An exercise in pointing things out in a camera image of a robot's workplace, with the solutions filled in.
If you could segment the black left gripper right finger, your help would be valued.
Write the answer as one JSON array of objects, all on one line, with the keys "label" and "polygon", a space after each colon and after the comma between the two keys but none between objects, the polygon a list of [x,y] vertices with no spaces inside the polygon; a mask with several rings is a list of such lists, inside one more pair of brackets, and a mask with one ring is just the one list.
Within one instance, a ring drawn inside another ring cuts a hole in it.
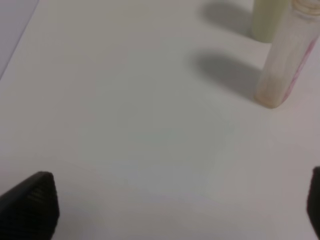
[{"label": "black left gripper right finger", "polygon": [[320,167],[316,166],[312,171],[306,211],[312,228],[320,239]]}]

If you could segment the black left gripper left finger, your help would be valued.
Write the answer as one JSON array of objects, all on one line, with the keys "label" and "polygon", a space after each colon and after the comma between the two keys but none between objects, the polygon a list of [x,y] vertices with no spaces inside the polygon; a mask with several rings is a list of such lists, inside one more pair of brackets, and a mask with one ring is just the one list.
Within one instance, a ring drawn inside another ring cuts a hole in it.
[{"label": "black left gripper left finger", "polygon": [[51,172],[39,171],[0,196],[2,240],[50,240],[59,217]]}]

